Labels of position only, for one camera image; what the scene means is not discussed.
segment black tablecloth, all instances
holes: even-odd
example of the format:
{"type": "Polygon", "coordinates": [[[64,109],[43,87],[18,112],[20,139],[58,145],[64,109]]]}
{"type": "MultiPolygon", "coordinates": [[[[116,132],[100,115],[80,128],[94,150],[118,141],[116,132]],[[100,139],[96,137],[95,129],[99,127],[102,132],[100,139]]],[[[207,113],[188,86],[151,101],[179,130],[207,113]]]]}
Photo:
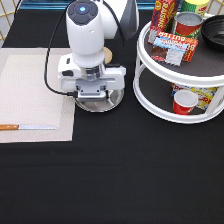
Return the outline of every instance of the black tablecloth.
{"type": "MultiPolygon", "coordinates": [[[[4,47],[47,47],[60,13],[20,10],[4,47]]],[[[151,15],[140,11],[140,30],[151,15]]],[[[0,144],[1,224],[224,223],[224,113],[183,125],[145,110],[137,38],[105,43],[127,68],[117,108],[77,107],[72,142],[0,144]]],[[[64,20],[53,47],[69,47],[64,20]]]]}

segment food package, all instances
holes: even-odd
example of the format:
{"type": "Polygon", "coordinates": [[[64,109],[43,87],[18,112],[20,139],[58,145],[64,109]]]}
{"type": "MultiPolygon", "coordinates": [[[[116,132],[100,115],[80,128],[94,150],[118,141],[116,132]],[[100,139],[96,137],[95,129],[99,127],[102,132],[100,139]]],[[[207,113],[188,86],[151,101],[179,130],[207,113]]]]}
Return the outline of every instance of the food package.
{"type": "Polygon", "coordinates": [[[186,54],[184,55],[184,61],[190,62],[192,60],[192,57],[194,55],[195,49],[198,44],[198,40],[188,38],[188,37],[177,36],[177,35],[165,33],[165,32],[159,32],[158,36],[169,38],[170,40],[175,40],[178,42],[183,42],[185,44],[188,44],[189,46],[187,48],[186,54]]]}
{"type": "Polygon", "coordinates": [[[171,39],[168,37],[170,34],[166,34],[167,37],[164,37],[164,35],[156,37],[153,43],[151,58],[155,61],[180,66],[189,44],[171,39]]]}
{"type": "Polygon", "coordinates": [[[212,101],[212,98],[214,97],[216,91],[218,90],[218,87],[213,87],[213,88],[199,88],[199,87],[189,87],[189,86],[184,86],[180,84],[174,84],[172,83],[172,96],[181,89],[187,89],[190,90],[194,93],[198,94],[198,105],[196,107],[206,110],[209,106],[209,104],[212,101]]]}
{"type": "Polygon", "coordinates": [[[153,44],[159,31],[169,32],[170,21],[176,15],[180,0],[157,0],[152,15],[148,43],[153,44]]]}

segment paper cup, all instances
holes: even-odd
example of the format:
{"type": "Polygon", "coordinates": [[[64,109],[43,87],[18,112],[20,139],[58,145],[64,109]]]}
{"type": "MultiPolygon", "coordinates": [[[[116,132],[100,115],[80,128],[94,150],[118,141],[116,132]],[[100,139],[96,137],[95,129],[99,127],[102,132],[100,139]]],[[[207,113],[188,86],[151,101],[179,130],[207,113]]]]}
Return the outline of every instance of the paper cup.
{"type": "Polygon", "coordinates": [[[198,95],[189,90],[179,90],[174,95],[173,111],[176,114],[188,115],[198,104],[198,95]]]}

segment wooden handle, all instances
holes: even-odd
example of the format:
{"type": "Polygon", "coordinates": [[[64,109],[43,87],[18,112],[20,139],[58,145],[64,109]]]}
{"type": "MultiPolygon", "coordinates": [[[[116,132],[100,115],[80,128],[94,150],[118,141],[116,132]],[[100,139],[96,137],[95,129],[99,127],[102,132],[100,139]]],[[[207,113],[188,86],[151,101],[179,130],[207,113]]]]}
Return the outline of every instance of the wooden handle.
{"type": "Polygon", "coordinates": [[[0,124],[0,130],[18,130],[19,125],[14,124],[0,124]]]}

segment black cable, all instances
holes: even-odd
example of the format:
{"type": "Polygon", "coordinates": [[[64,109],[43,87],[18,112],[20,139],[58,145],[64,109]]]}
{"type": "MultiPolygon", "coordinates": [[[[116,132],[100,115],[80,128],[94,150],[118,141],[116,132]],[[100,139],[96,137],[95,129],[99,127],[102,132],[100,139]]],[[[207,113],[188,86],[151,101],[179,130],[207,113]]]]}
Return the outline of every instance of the black cable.
{"type": "Polygon", "coordinates": [[[19,0],[19,2],[17,3],[16,5],[16,9],[15,9],[15,13],[14,13],[14,16],[16,15],[17,11],[18,11],[18,8],[19,8],[19,5],[21,3],[22,0],[19,0]]]}
{"type": "Polygon", "coordinates": [[[53,31],[53,34],[52,34],[52,36],[51,36],[51,40],[50,40],[50,43],[49,43],[49,46],[48,46],[48,49],[47,49],[47,54],[46,54],[46,59],[45,59],[45,69],[44,69],[44,82],[45,82],[45,85],[47,86],[47,88],[48,88],[49,90],[51,90],[51,91],[54,92],[54,93],[60,94],[60,95],[67,95],[67,93],[58,92],[58,91],[52,89],[52,88],[49,86],[49,84],[48,84],[48,82],[47,82],[47,65],[48,65],[48,58],[49,58],[49,53],[50,53],[50,49],[51,49],[51,44],[52,44],[52,42],[53,42],[55,33],[56,33],[57,29],[58,29],[58,26],[59,26],[59,24],[60,24],[60,22],[61,22],[61,20],[62,20],[62,18],[63,18],[63,16],[64,16],[64,14],[65,14],[67,8],[68,8],[68,6],[67,6],[67,7],[65,8],[65,10],[62,12],[62,14],[61,14],[61,16],[60,16],[60,18],[59,18],[59,20],[58,20],[58,22],[57,22],[57,24],[56,24],[56,26],[55,26],[55,28],[54,28],[54,31],[53,31]]]}
{"type": "Polygon", "coordinates": [[[115,19],[115,22],[117,24],[117,27],[118,27],[118,30],[119,30],[119,33],[121,35],[121,40],[122,40],[122,44],[124,46],[124,42],[125,42],[125,38],[124,38],[124,34],[123,34],[123,31],[122,31],[122,28],[121,28],[121,25],[117,19],[117,16],[115,15],[113,9],[105,2],[103,1],[103,4],[110,10],[111,14],[113,15],[114,19],[115,19]]]}

